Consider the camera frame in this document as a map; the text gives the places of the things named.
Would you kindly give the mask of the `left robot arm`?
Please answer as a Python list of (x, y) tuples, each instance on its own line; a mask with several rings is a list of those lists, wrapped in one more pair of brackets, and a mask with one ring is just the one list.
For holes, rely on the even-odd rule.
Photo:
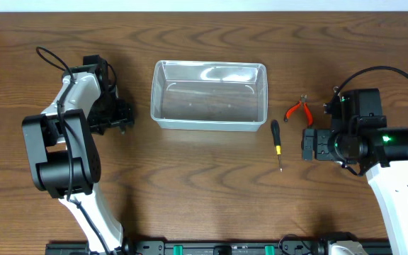
[(88, 239), (84, 254), (130, 254), (123, 226), (98, 184), (101, 160), (93, 136), (108, 128), (124, 132), (134, 123), (132, 108), (119, 97), (109, 77), (114, 70), (99, 55), (63, 71), (54, 101), (22, 122), (33, 183), (73, 214)]

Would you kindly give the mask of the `small black handled hammer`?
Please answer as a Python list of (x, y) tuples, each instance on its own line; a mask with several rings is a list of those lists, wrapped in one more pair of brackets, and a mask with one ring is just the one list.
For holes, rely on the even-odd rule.
[(120, 121), (120, 124), (119, 124), (119, 128), (120, 128), (120, 131), (121, 131), (121, 133), (124, 135), (125, 134), (125, 132), (126, 132), (126, 127), (127, 127), (127, 123), (125, 122), (125, 121)]

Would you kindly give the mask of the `slim black yellow screwdriver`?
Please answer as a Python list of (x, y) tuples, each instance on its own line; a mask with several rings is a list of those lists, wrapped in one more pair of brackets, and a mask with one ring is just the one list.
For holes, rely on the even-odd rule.
[(281, 163), (281, 135), (280, 135), (280, 126), (277, 120), (271, 121), (271, 132), (273, 135), (273, 143), (276, 149), (276, 155), (278, 158), (278, 166), (280, 171), (283, 171)]

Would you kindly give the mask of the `orange handled cutting pliers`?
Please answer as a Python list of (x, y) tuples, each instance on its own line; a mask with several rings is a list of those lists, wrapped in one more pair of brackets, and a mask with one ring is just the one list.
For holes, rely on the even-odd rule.
[(300, 107), (303, 107), (305, 115), (307, 117), (307, 127), (311, 128), (314, 124), (312, 113), (307, 105), (307, 95), (301, 95), (300, 100), (293, 106), (291, 106), (285, 113), (283, 121), (286, 123), (289, 121), (291, 115)]

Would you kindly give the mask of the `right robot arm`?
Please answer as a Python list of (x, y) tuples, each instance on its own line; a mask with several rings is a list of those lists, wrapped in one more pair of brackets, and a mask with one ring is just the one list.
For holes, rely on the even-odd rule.
[(333, 161), (365, 176), (380, 206), (393, 254), (408, 254), (408, 128), (387, 127), (378, 89), (337, 96), (328, 129), (302, 135), (304, 160)]

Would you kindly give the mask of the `clear plastic container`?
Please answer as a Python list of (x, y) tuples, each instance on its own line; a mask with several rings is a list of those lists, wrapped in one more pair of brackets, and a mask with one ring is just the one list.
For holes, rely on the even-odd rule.
[(266, 67), (160, 60), (154, 67), (150, 115), (164, 129), (256, 132), (268, 115)]

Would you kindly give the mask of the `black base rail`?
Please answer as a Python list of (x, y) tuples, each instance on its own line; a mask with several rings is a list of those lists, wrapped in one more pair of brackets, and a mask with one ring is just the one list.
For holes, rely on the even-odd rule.
[(386, 239), (359, 239), (350, 232), (332, 232), (318, 238), (287, 234), (272, 242), (170, 242), (167, 240), (125, 240), (108, 254), (134, 255), (308, 255), (328, 254), (328, 246), (337, 241), (359, 242), (363, 254), (393, 255), (396, 248)]

